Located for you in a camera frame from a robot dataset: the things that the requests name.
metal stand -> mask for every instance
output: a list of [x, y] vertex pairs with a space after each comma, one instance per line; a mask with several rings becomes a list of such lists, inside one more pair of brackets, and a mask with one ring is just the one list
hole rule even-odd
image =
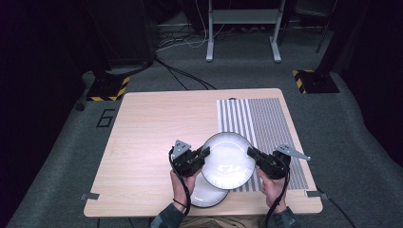
[[276, 24], [275, 33], [270, 37], [270, 46], [276, 63], [281, 62], [278, 51], [278, 30], [284, 10], [285, 0], [278, 9], [217, 9], [213, 10], [212, 0], [208, 0], [208, 47], [205, 60], [213, 61], [214, 24]]

striped mat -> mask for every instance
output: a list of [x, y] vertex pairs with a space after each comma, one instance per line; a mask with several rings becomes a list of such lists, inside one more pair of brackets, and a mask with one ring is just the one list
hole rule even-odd
[[[295, 147], [278, 98], [218, 100], [219, 132], [235, 132], [260, 151], [271, 154], [276, 145]], [[307, 189], [299, 159], [292, 158], [288, 189]], [[233, 192], [256, 192], [261, 182], [256, 172]]]

table leg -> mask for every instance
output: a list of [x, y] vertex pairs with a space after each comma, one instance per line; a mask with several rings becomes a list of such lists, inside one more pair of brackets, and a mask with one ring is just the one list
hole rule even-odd
[[213, 61], [213, 51], [214, 51], [213, 6], [212, 6], [212, 0], [208, 0], [208, 46], [205, 61], [207, 62]]
[[284, 5], [285, 5], [285, 0], [281, 0], [280, 7], [278, 9], [278, 17], [277, 17], [277, 21], [276, 21], [275, 34], [270, 37], [270, 46], [272, 47], [275, 63], [281, 63], [281, 56], [279, 55], [277, 40], [278, 40], [279, 26], [281, 25], [282, 14], [284, 12]]

white plate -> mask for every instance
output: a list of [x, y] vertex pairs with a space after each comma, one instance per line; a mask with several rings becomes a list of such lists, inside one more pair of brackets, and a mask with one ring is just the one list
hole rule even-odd
[[227, 194], [228, 190], [211, 185], [202, 174], [199, 174], [190, 199], [194, 206], [212, 207], [222, 202]]
[[222, 132], [212, 136], [203, 148], [210, 146], [202, 174], [221, 189], [234, 189], [244, 185], [253, 175], [255, 160], [247, 155], [251, 143], [242, 135]]

metal bracket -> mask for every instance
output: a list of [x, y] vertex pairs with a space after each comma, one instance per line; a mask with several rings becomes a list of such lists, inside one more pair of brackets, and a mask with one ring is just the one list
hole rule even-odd
[[276, 149], [278, 152], [281, 152], [281, 153], [286, 154], [286, 155], [291, 156], [291, 157], [296, 157], [296, 158], [299, 158], [299, 159], [304, 159], [304, 160], [306, 160], [306, 161], [310, 161], [310, 160], [311, 160], [311, 157], [306, 156], [306, 155], [304, 155], [304, 154], [298, 152], [296, 149], [294, 149], [293, 147], [289, 146], [288, 144], [280, 144], [280, 145], [277, 145], [277, 146], [275, 147], [275, 149]]
[[305, 190], [305, 196], [308, 198], [313, 198], [313, 197], [320, 197], [322, 200], [328, 200], [329, 197], [326, 193], [320, 193], [319, 191], [307, 191]]
[[81, 195], [80, 200], [97, 200], [100, 197], [99, 194], [97, 193], [84, 193], [83, 195]]
[[172, 152], [173, 160], [177, 159], [184, 152], [188, 151], [192, 146], [186, 142], [176, 140], [174, 150]]

